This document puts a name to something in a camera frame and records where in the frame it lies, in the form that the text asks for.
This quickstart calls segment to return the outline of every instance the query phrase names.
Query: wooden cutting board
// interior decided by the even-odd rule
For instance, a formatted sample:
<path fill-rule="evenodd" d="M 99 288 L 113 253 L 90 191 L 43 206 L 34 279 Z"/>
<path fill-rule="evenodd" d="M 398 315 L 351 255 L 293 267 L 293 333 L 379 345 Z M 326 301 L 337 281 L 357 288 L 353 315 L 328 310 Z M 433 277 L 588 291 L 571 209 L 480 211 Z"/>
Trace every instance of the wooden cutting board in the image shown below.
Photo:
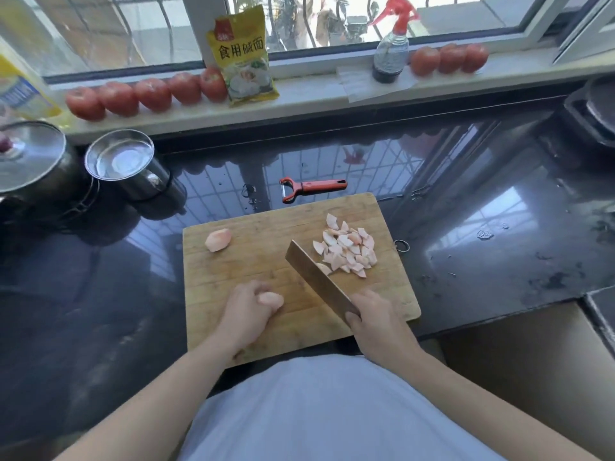
<path fill-rule="evenodd" d="M 191 226 L 183 232 L 184 282 L 188 349 L 195 348 L 216 327 L 232 288 L 251 279 L 269 282 L 285 304 L 265 332 L 235 356 L 229 366 L 350 336 L 352 332 L 284 259 L 291 240 L 320 262 L 312 240 L 321 241 L 331 213 L 338 224 L 365 228 L 375 240 L 378 263 L 361 279 L 336 271 L 331 279 L 346 294 L 370 287 L 394 302 L 405 320 L 421 311 L 404 271 L 380 207 L 371 193 L 349 195 L 264 213 Z M 205 239 L 212 231 L 229 228 L 231 244 L 211 253 Z"/>

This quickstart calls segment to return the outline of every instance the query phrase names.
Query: reflective countertop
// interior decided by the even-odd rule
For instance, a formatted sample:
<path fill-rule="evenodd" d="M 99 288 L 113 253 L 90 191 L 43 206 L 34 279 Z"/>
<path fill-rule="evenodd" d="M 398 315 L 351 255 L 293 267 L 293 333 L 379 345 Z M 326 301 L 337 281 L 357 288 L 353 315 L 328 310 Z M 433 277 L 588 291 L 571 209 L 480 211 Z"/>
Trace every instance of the reflective countertop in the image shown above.
<path fill-rule="evenodd" d="M 419 337 L 613 285 L 615 164 L 578 158 L 595 150 L 566 126 L 564 98 L 204 142 L 163 158 L 186 187 L 183 214 L 154 204 L 145 218 L 102 185 L 62 230 L 0 226 L 0 444 L 85 430 L 180 357 L 182 230 L 283 208 L 283 176 L 349 183 L 295 204 L 376 195 L 393 239 L 410 245 Z M 331 349 L 353 352 L 348 340 L 307 352 Z"/>

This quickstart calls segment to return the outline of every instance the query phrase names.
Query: lid knob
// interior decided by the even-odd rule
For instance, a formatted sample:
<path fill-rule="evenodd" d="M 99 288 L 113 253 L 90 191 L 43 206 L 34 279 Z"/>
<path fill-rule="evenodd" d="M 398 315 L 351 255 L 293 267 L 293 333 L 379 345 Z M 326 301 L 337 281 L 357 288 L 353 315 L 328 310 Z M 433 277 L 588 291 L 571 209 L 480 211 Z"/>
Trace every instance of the lid knob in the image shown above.
<path fill-rule="evenodd" d="M 13 142 L 10 137 L 0 132 L 0 154 L 4 154 L 13 148 Z"/>

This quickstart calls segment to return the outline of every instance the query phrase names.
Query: spray bottle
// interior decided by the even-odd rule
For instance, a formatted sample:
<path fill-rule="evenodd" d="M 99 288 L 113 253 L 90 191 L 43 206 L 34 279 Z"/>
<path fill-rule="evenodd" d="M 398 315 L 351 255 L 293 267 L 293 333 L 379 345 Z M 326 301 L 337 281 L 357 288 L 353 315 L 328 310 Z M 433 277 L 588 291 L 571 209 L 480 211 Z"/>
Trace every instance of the spray bottle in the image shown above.
<path fill-rule="evenodd" d="M 390 14 L 396 14 L 399 17 L 393 31 L 384 36 L 378 44 L 372 68 L 374 79 L 383 84 L 395 82 L 397 76 L 408 63 L 410 47 L 408 43 L 408 22 L 419 18 L 416 9 L 408 0 L 388 0 L 382 13 L 370 25 L 376 25 Z"/>

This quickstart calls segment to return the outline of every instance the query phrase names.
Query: cleaver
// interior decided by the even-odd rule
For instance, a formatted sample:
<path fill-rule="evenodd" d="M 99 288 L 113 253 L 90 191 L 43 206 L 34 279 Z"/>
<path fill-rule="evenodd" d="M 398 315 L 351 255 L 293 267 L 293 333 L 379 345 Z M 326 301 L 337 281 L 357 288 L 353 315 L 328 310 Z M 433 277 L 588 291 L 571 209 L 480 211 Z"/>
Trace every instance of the cleaver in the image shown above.
<path fill-rule="evenodd" d="M 350 298 L 318 268 L 308 253 L 294 240 L 290 241 L 290 246 L 286 251 L 286 260 L 344 322 L 346 322 L 344 314 L 347 311 L 361 317 L 361 313 L 350 302 Z"/>

